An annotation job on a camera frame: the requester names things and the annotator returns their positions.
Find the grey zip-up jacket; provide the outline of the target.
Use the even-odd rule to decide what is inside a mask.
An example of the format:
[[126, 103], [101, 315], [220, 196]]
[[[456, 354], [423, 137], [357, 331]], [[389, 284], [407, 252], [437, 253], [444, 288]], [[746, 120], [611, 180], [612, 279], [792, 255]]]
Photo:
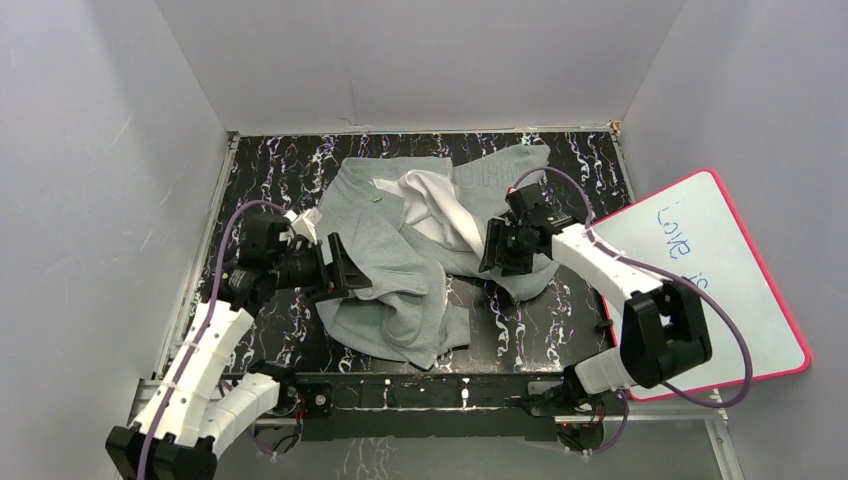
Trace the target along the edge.
[[317, 232], [338, 234], [370, 285], [316, 306], [326, 332], [363, 354], [431, 368], [470, 341], [469, 313], [450, 303], [451, 276], [482, 278], [515, 300], [543, 293], [557, 272], [542, 254], [529, 274], [481, 271], [486, 226], [518, 179], [536, 183], [546, 145], [513, 145], [455, 165], [448, 157], [348, 158], [318, 204]]

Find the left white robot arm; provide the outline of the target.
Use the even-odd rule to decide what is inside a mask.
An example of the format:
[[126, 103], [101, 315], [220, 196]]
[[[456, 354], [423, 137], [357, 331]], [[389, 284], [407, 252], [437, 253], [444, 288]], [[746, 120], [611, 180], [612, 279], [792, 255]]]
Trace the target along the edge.
[[223, 453], [264, 415], [291, 418], [291, 439], [306, 419], [331, 415], [333, 389], [294, 369], [258, 360], [231, 386], [224, 368], [256, 316], [280, 290], [302, 291], [311, 303], [340, 299], [370, 286], [340, 236], [320, 240], [320, 212], [245, 218], [237, 257], [219, 257], [208, 301], [195, 318], [163, 380], [130, 423], [116, 426], [105, 449], [122, 479], [211, 479]]

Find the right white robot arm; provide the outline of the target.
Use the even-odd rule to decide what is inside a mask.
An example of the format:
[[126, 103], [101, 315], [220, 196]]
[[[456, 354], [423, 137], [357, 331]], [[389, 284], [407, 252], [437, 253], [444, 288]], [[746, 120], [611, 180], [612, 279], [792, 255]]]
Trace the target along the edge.
[[511, 188], [507, 213], [489, 220], [479, 269], [528, 274], [538, 255], [577, 273], [618, 312], [615, 347], [568, 366], [559, 385], [519, 406], [590, 413], [609, 391], [651, 388], [707, 363], [712, 345], [699, 296], [680, 281], [625, 263], [591, 227], [546, 201], [538, 184]]

